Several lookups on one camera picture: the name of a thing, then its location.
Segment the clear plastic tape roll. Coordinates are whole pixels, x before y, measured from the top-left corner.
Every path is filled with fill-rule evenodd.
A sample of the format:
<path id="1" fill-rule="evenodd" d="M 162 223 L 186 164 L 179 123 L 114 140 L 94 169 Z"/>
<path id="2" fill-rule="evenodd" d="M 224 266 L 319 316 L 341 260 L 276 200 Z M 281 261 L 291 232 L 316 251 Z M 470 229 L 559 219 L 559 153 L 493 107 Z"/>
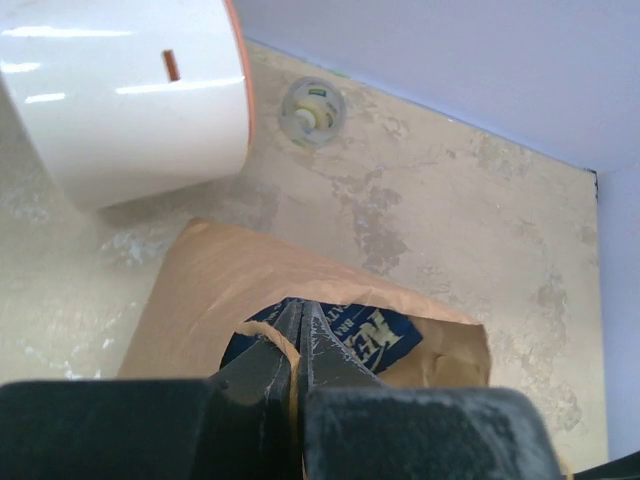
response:
<path id="1" fill-rule="evenodd" d="M 297 79 L 284 95 L 278 121 L 293 143 L 318 149 L 341 132 L 346 113 L 344 97 L 331 82 L 307 76 Z"/>

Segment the blue chips bag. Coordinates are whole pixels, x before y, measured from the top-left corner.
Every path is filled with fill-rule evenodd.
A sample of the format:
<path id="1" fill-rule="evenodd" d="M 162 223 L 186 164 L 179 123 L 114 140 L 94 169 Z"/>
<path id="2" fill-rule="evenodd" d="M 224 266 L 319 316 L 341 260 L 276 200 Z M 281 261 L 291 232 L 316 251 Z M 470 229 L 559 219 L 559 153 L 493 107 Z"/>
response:
<path id="1" fill-rule="evenodd" d="M 239 324 L 221 361 L 226 366 L 258 340 L 289 342 L 314 367 L 353 366 L 377 375 L 422 341 L 409 317 L 363 304 L 335 304 L 288 297 Z"/>

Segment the brown paper bag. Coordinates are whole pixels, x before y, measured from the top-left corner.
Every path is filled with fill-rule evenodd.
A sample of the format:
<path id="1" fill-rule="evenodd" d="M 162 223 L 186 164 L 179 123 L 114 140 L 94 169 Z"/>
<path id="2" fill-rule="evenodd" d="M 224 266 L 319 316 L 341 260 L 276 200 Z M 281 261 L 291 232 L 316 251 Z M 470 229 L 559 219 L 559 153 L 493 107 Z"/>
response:
<path id="1" fill-rule="evenodd" d="M 394 387 L 486 387 L 484 326 L 430 297 L 238 226 L 191 220 L 169 249 L 117 372 L 120 378 L 216 372 L 237 326 L 287 298 L 405 314 L 422 339 L 380 373 Z"/>

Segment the white cylindrical container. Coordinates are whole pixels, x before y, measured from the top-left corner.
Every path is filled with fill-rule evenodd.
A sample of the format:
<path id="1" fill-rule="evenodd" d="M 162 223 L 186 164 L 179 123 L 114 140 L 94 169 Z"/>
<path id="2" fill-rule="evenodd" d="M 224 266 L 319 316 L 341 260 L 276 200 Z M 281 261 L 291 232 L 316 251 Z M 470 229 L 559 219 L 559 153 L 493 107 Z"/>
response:
<path id="1" fill-rule="evenodd" d="M 234 176 L 251 147 L 250 61 L 229 1 L 5 1 L 1 79 L 81 209 Z"/>

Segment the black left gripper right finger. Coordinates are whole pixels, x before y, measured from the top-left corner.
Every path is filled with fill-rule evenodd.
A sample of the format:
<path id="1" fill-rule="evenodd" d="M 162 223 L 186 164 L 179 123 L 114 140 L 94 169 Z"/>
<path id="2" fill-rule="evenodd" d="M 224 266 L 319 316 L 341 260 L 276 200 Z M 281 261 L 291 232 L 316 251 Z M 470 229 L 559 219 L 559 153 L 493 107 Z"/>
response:
<path id="1" fill-rule="evenodd" d="M 303 463 L 310 479 L 552 479 L 541 416 L 504 388 L 394 388 L 357 361 L 305 301 Z"/>

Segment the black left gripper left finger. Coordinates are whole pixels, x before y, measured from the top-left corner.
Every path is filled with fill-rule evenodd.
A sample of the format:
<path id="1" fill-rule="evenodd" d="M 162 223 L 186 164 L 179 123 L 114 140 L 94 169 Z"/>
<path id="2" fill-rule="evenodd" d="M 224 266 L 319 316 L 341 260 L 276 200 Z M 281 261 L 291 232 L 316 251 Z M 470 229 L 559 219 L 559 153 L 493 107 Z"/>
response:
<path id="1" fill-rule="evenodd" d="M 205 378 L 1 389 L 5 479 L 299 479 L 293 374 L 257 335 Z"/>

